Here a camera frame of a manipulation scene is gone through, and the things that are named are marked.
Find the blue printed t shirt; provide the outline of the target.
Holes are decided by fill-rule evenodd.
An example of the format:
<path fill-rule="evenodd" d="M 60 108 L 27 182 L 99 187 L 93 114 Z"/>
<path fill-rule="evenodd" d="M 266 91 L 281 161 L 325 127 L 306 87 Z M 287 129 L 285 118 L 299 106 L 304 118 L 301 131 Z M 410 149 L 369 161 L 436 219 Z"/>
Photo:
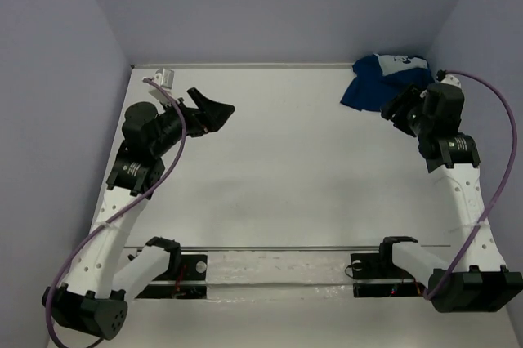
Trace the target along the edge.
<path fill-rule="evenodd" d="M 340 103 L 359 111 L 379 112 L 410 85 L 425 89 L 434 82 L 421 56 L 370 54 L 352 65 L 355 75 Z"/>

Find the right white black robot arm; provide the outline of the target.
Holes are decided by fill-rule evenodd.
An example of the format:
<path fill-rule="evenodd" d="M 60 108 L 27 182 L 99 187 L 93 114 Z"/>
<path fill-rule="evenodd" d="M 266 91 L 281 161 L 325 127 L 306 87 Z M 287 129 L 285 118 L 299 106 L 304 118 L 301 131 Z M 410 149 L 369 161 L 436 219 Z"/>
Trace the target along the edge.
<path fill-rule="evenodd" d="M 382 107 L 384 119 L 418 140 L 443 212 L 456 219 L 448 232 L 458 252 L 444 261 L 414 238 L 386 237 L 376 266 L 386 276 L 412 276 L 441 313 L 496 312 L 521 292 L 522 275 L 508 269 L 487 222 L 493 204 L 481 195 L 479 152 L 459 130 L 464 103 L 458 83 L 433 83 L 407 87 Z"/>

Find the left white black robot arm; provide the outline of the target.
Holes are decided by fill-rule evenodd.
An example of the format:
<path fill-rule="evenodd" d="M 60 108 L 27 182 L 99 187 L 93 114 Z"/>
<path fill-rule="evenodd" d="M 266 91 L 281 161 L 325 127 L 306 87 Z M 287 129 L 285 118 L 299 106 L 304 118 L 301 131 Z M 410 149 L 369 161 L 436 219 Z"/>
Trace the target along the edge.
<path fill-rule="evenodd" d="M 118 262 L 139 215 L 181 158 L 176 154 L 166 167 L 163 156 L 174 145 L 183 148 L 189 137 L 219 131 L 235 107 L 210 100 L 196 88 L 187 92 L 194 107 L 173 99 L 162 87 L 154 86 L 152 93 L 163 111 L 148 101 L 126 109 L 123 141 L 106 181 L 101 209 L 88 236 L 42 296 L 47 331 L 58 347 L 64 344 L 55 325 L 94 336 L 97 342 L 115 338 L 131 301 L 149 283 L 181 273 L 181 245 L 158 236 L 122 269 Z"/>

